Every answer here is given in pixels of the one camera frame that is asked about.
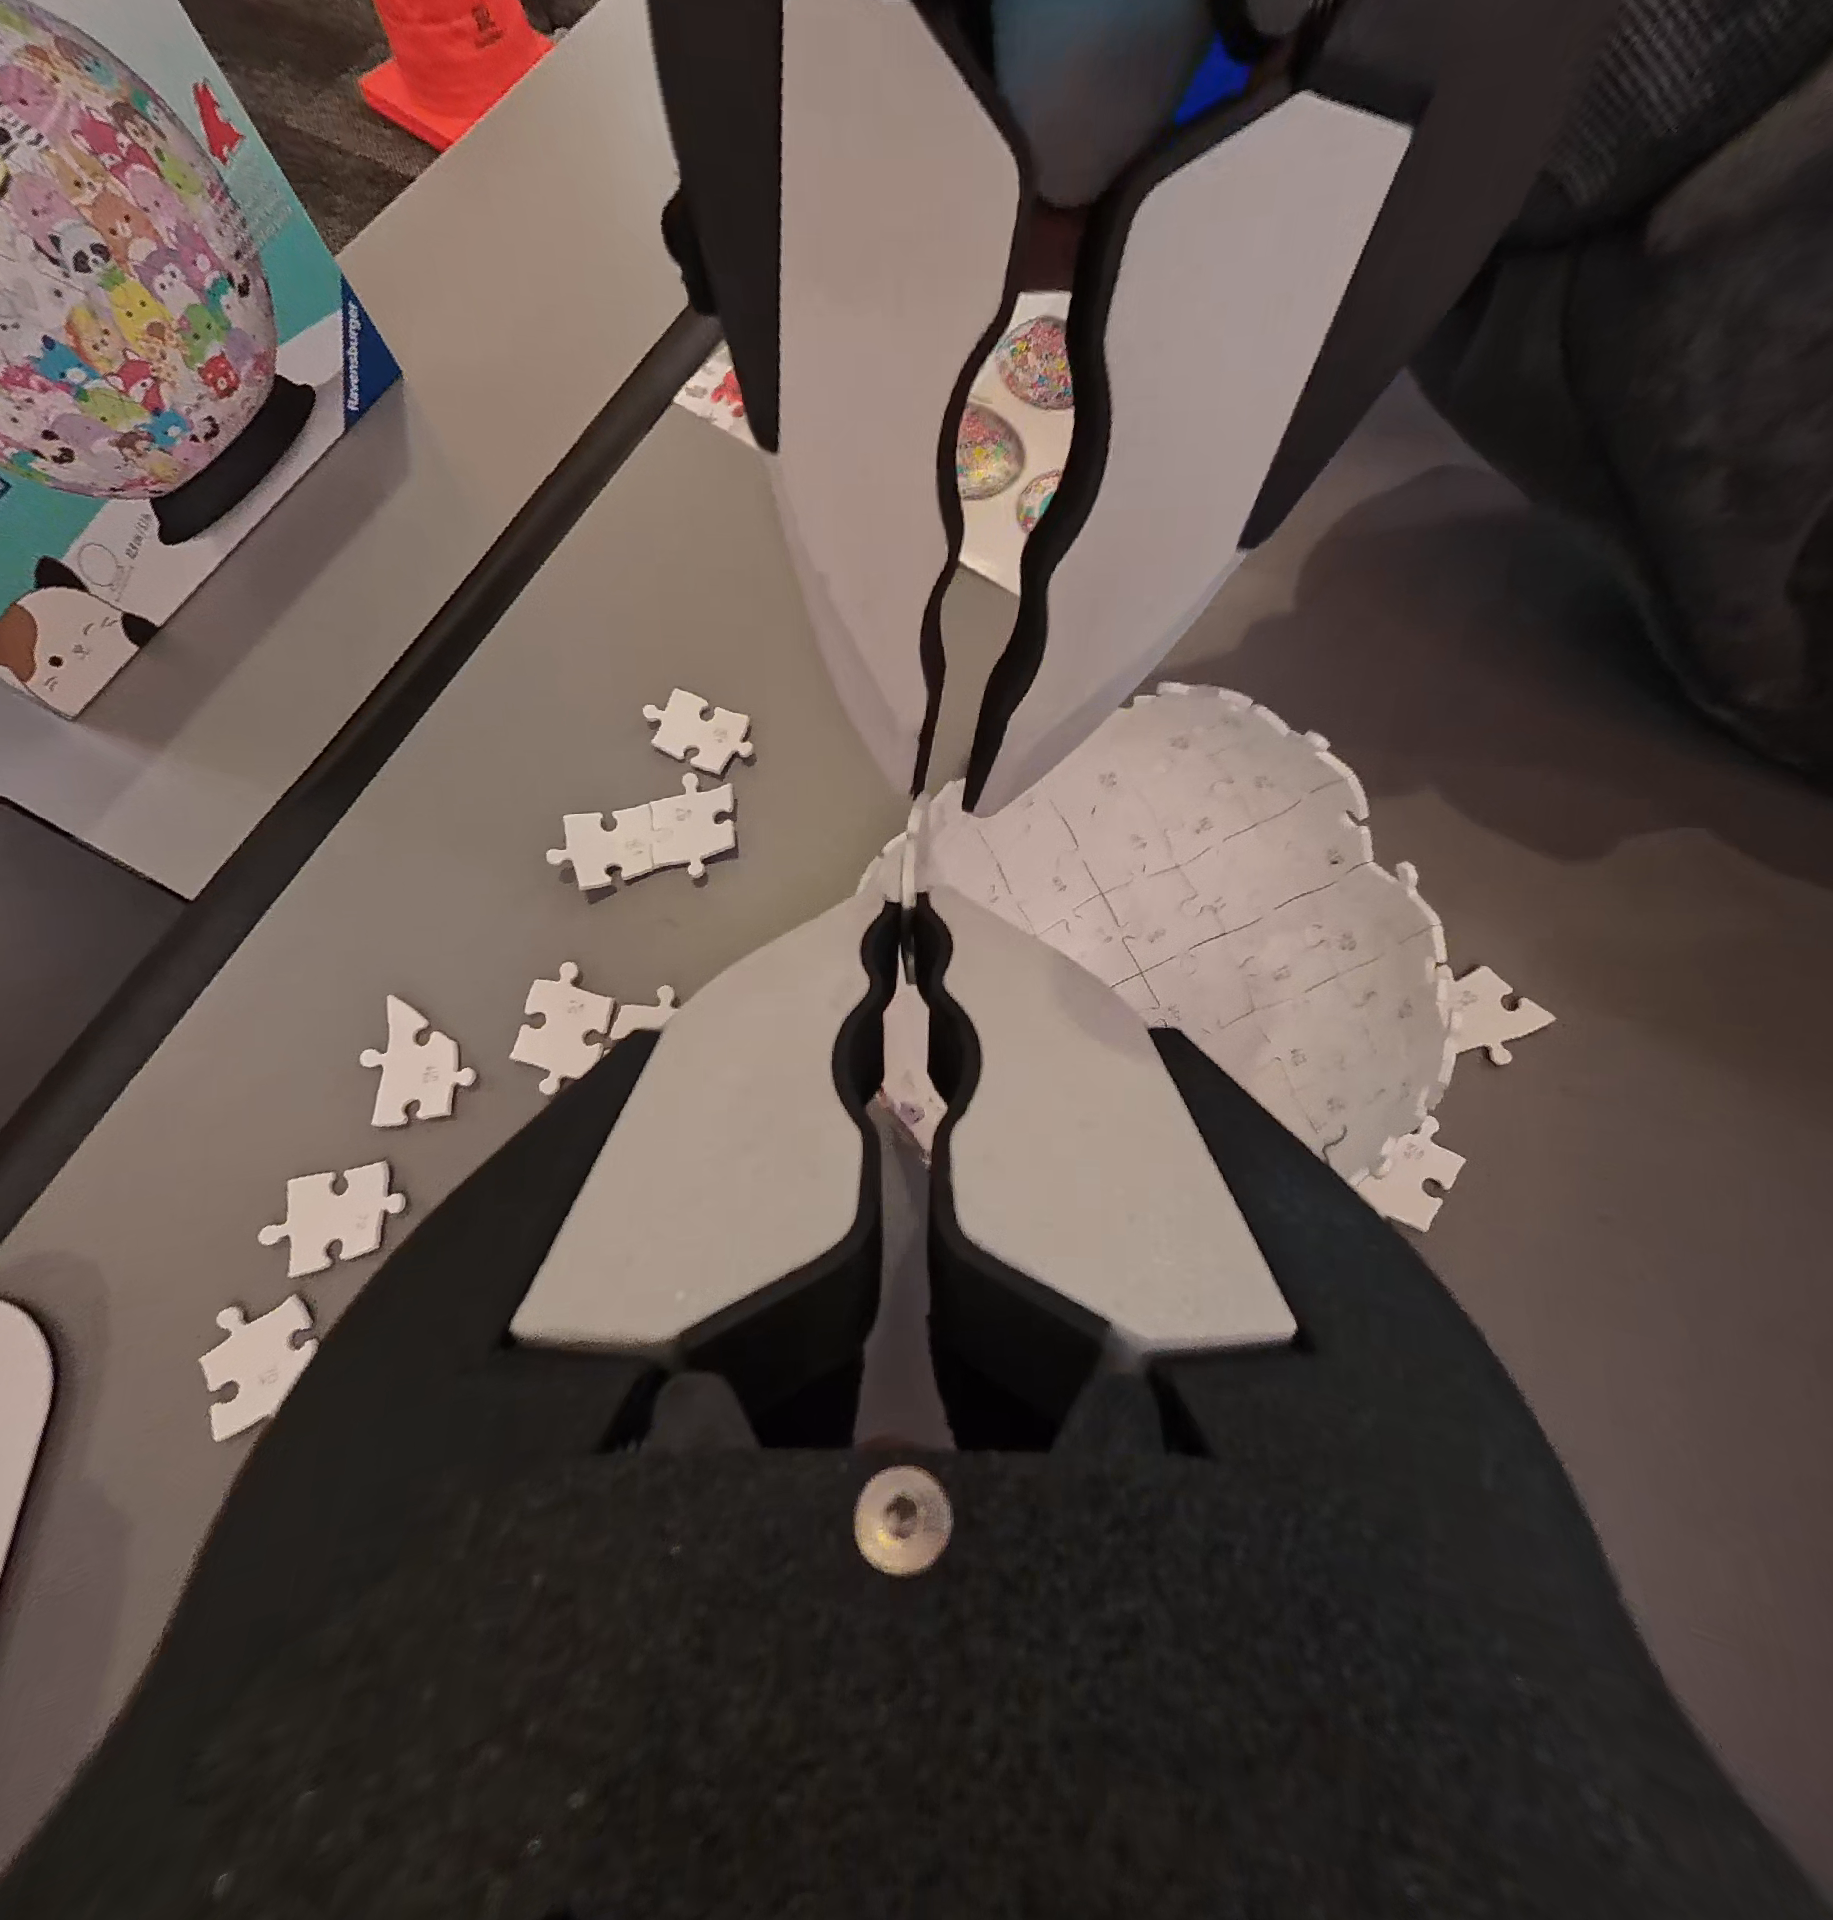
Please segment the colourful puzzle ball box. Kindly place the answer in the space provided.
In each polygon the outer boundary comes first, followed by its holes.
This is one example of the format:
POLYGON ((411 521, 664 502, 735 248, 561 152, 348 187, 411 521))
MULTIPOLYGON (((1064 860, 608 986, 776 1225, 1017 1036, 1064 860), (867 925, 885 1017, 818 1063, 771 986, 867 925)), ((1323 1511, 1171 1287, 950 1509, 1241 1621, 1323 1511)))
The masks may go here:
POLYGON ((0 2, 0 687, 75 719, 398 384, 179 2, 0 2))

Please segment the printed instruction leaflet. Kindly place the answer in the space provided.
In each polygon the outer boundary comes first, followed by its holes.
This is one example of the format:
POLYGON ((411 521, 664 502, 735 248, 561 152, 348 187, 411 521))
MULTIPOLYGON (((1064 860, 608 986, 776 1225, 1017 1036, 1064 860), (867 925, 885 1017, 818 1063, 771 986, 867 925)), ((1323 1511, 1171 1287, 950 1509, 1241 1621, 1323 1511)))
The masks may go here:
POLYGON ((1020 593, 1021 549, 1072 445, 1067 315, 1067 292, 1024 292, 1012 301, 956 431, 960 567, 1007 593, 1020 593))

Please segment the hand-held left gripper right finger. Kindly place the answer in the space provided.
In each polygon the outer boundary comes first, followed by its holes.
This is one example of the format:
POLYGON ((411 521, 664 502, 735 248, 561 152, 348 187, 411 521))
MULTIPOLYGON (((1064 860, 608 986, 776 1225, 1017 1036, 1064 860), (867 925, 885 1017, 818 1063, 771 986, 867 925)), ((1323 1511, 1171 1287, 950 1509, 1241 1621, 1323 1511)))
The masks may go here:
POLYGON ((1286 1347, 1295 1312, 1145 1017, 992 906, 920 910, 964 1251, 1137 1358, 1286 1347))

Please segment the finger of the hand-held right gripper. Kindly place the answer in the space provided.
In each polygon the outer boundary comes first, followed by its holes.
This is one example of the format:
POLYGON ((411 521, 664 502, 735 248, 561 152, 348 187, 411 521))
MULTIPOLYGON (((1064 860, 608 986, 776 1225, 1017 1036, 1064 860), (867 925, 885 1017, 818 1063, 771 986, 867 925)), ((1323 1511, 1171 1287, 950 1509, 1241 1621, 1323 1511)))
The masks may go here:
POLYGON ((977 713, 977 814, 1091 740, 1239 571, 1409 146, 1402 117, 1295 89, 1194 129, 1106 211, 1070 315, 1070 458, 977 713))
POLYGON ((838 705, 916 794, 954 431, 1010 289, 1010 134, 916 2, 785 2, 778 187, 778 524, 838 705))

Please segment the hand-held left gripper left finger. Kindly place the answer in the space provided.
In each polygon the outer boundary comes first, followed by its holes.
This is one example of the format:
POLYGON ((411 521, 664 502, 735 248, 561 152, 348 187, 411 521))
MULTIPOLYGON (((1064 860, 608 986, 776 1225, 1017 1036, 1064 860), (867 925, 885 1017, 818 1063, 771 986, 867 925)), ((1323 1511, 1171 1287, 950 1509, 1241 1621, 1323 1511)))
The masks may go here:
POLYGON ((672 1356, 867 1231, 903 912, 843 901, 717 973, 652 1041, 513 1343, 672 1356))

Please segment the partly built white puzzle ball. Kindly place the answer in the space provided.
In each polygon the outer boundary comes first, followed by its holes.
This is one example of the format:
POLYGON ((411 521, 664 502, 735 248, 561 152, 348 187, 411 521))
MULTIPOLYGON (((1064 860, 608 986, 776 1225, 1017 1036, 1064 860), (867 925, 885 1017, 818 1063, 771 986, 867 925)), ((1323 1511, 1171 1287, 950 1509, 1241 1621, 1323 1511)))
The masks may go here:
POLYGON ((1241 693, 1145 693, 987 818, 950 782, 920 876, 1192 1037, 1352 1186, 1452 1074, 1446 939, 1414 869, 1379 860, 1332 744, 1241 693))

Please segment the puzzle pieces group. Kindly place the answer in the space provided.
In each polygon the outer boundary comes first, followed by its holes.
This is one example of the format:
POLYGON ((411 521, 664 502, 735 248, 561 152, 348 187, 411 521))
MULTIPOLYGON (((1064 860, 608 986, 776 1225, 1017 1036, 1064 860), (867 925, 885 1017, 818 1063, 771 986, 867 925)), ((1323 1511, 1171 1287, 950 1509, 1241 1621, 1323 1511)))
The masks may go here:
MULTIPOLYGON (((567 814, 564 839, 546 850, 555 873, 569 873, 584 894, 605 894, 652 873, 687 873, 700 881, 708 862, 735 850, 735 794, 728 767, 755 753, 746 713, 712 706, 687 688, 641 706, 656 726, 652 747, 682 765, 672 794, 608 814, 567 814)), ((454 1093, 478 1084, 452 1036, 418 1008, 382 1000, 386 1044, 357 1063, 378 1074, 371 1129, 448 1120, 454 1093)), ((543 1097, 584 1079, 601 1057, 640 1033, 664 1028, 675 1014, 672 987, 656 1000, 622 1005, 592 990, 576 962, 531 986, 511 1063, 531 1068, 543 1097)), ((318 1279, 382 1247, 382 1228, 409 1206, 394 1186, 389 1164, 304 1172, 285 1186, 285 1215, 260 1228, 262 1247, 285 1247, 288 1279, 318 1279)), ((266 1425, 299 1371, 318 1354, 316 1317, 299 1293, 246 1314, 221 1309, 218 1343, 200 1356, 214 1443, 266 1425)))

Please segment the orange object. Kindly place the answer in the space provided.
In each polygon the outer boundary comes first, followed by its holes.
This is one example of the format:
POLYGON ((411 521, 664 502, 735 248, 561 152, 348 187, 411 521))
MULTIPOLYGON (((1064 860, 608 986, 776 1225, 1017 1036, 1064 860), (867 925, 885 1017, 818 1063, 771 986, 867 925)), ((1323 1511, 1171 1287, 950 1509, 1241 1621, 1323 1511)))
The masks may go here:
POLYGON ((381 117, 445 152, 549 53, 524 2, 374 2, 386 59, 357 74, 381 117))

